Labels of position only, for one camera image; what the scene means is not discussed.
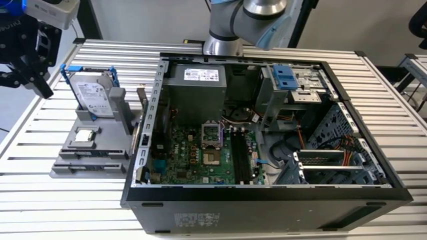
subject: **sticker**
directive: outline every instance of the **sticker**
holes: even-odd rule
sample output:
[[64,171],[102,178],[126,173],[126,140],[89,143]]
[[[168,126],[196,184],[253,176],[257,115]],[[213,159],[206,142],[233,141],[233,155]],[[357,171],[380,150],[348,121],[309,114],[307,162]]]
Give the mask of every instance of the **sticker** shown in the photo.
[[108,102],[104,87],[98,83],[77,82],[80,97],[86,110],[98,117],[112,117],[113,111]]
[[255,113],[255,115],[253,115],[253,117],[252,117],[252,122],[253,122],[253,123],[257,123],[257,122],[259,122],[259,119],[260,119],[260,115],[257,115],[257,114]]
[[218,213],[174,213],[177,227],[216,227],[220,221]]
[[218,71],[214,69],[186,68],[184,73],[184,80],[218,82]]

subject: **black cable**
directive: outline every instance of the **black cable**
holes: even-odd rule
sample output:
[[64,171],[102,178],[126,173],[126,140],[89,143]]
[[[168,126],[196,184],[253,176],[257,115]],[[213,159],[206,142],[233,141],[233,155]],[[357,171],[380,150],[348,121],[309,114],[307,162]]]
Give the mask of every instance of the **black cable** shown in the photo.
[[208,9],[208,12],[210,12],[210,7],[209,7],[209,4],[208,4],[208,0],[204,0],[204,3],[205,3],[205,6],[206,6],[206,9]]
[[271,165],[269,163],[261,163],[260,162],[260,164],[267,164],[269,167],[272,167],[273,169],[280,169],[280,167],[276,167],[276,166],[273,166],[273,165]]
[[291,137],[292,134],[295,134],[293,131],[287,132],[287,133],[283,135],[283,138],[281,138],[279,141],[276,141],[276,142],[271,145],[271,147],[269,147],[269,149],[268,149],[268,154],[269,154],[271,158],[277,161],[277,163],[279,163],[280,161],[284,161],[284,160],[287,161],[287,160],[289,160],[289,157],[288,157],[285,154],[284,154],[284,157],[285,157],[287,159],[283,159],[283,158],[280,158],[280,157],[276,157],[276,156],[275,156],[275,153],[273,153],[273,149],[275,149],[276,147],[279,147],[281,144],[284,144],[284,146],[285,146],[292,152],[295,152],[296,150],[299,150],[296,147],[291,146],[289,143],[287,142],[287,139]]
[[72,26],[72,29],[73,29],[74,37],[78,38],[77,31],[76,31],[76,28],[74,28],[74,24],[72,23],[70,26]]
[[409,103],[409,100],[412,100],[412,102],[413,102],[413,106],[411,105],[411,107],[413,108],[413,109],[417,109],[419,108],[419,103],[415,101],[415,99],[411,97],[412,95],[409,95],[407,92],[401,92],[401,94],[403,95],[407,95],[407,97],[408,97],[408,99],[407,99],[407,103],[411,105],[411,103]]
[[337,137],[331,138],[329,140],[324,141],[324,142],[317,146],[316,149],[321,149],[321,147],[323,147],[324,145],[327,145],[328,143],[331,143],[331,142],[333,142],[333,141],[336,141],[336,140],[340,140],[340,139],[343,139],[343,138],[344,138],[344,136],[337,136]]
[[423,106],[424,106],[424,103],[425,103],[425,100],[423,100],[423,101],[420,102],[420,105],[419,105],[419,107],[416,108],[416,112],[419,112],[419,111],[421,110],[421,108],[423,108]]
[[415,94],[416,90],[419,89],[420,85],[421,85],[421,83],[419,83],[419,84],[417,84],[417,86],[416,86],[416,88],[415,88],[415,90],[413,90],[413,92],[412,92],[411,96],[408,96],[408,99],[412,99],[413,94]]

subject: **blue clip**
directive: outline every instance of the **blue clip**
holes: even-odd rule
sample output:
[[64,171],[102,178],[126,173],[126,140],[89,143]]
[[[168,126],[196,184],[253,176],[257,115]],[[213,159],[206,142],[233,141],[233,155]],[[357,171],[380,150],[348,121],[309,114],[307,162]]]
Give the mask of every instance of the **blue clip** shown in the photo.
[[120,83],[118,83],[118,78],[117,78],[117,70],[114,69],[114,66],[110,66],[108,70],[112,75],[112,86],[120,88]]
[[65,79],[65,83],[69,85],[69,78],[66,76],[66,70],[65,70],[66,65],[62,63],[60,65],[60,75],[62,76],[62,78]]
[[81,72],[82,66],[69,66],[66,69],[69,72]]
[[272,76],[280,90],[296,90],[299,88],[289,66],[272,65]]
[[255,159],[255,162],[256,162],[256,163],[260,163],[260,164],[268,164],[268,161],[267,161],[267,160],[260,160],[259,158]]

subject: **cable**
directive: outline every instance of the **cable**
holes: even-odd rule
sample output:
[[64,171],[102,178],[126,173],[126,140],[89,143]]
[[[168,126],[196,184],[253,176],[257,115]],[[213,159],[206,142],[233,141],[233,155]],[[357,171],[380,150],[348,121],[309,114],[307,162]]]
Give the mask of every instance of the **cable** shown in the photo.
[[321,149],[321,147],[323,147],[324,145],[327,145],[328,143],[331,143],[331,142],[333,142],[333,141],[336,141],[336,140],[343,139],[344,137],[345,137],[345,136],[337,136],[337,137],[331,138],[329,140],[324,141],[324,142],[317,146],[316,149]]
[[344,158],[341,160],[341,166],[345,166],[345,161],[347,161],[347,150],[344,149]]
[[78,38],[78,34],[77,34],[77,31],[76,31],[76,28],[74,28],[74,23],[72,23],[70,26],[72,26],[72,29],[73,29],[74,37]]
[[421,85],[421,83],[417,84],[417,86],[416,86],[416,88],[415,88],[411,96],[408,96],[408,99],[411,99],[411,98],[413,97],[413,94],[415,94],[416,90],[419,89],[420,85]]
[[228,123],[231,124],[249,124],[251,122],[249,121],[233,121],[233,120],[229,120],[227,117],[221,116],[221,119],[224,119]]
[[297,124],[296,129],[297,129],[299,145],[300,145],[300,149],[304,149],[305,145],[304,145],[304,140],[303,140],[303,136],[301,136],[300,121],[297,121],[296,124]]
[[352,155],[353,155],[353,152],[349,153],[349,156],[347,158],[347,166],[349,166],[349,160],[352,159]]
[[344,143],[344,138],[340,139],[340,143],[339,143],[337,146],[335,147],[335,150],[340,149],[343,143]]
[[208,4],[208,0],[204,0],[204,3],[205,3],[205,6],[206,6],[206,9],[208,9],[208,12],[210,12],[210,7],[209,7],[209,4]]
[[276,156],[275,156],[275,153],[273,153],[273,149],[275,149],[276,147],[279,147],[281,144],[284,144],[284,146],[287,147],[287,149],[289,149],[292,152],[296,152],[296,151],[299,150],[296,147],[293,147],[292,145],[289,145],[289,143],[288,143],[288,141],[287,141],[287,139],[291,137],[292,134],[295,134],[293,131],[287,132],[287,133],[283,135],[283,138],[281,138],[279,141],[276,141],[276,142],[271,145],[271,147],[269,147],[269,149],[268,149],[268,154],[269,154],[271,158],[277,161],[277,163],[279,163],[280,161],[288,161],[288,160],[289,160],[289,157],[285,155],[285,153],[284,153],[284,151],[283,151],[281,148],[280,148],[280,150],[281,150],[281,152],[283,152],[284,158],[276,157]]
[[420,110],[421,110],[421,108],[423,108],[423,106],[424,106],[424,103],[425,103],[425,100],[423,100],[421,102],[420,102],[420,105],[419,105],[419,107],[416,108],[416,112],[419,112]]
[[411,107],[412,107],[413,109],[417,109],[417,108],[419,108],[419,103],[415,101],[415,99],[409,96],[409,94],[408,94],[405,91],[403,91],[401,94],[403,94],[403,95],[407,95],[407,103],[408,103],[409,105],[411,105],[409,101],[412,100],[413,106],[411,105]]
[[269,167],[272,167],[273,169],[280,169],[280,167],[276,167],[276,166],[273,166],[273,165],[271,165],[269,163],[263,163],[263,162],[260,162],[260,164],[267,164]]

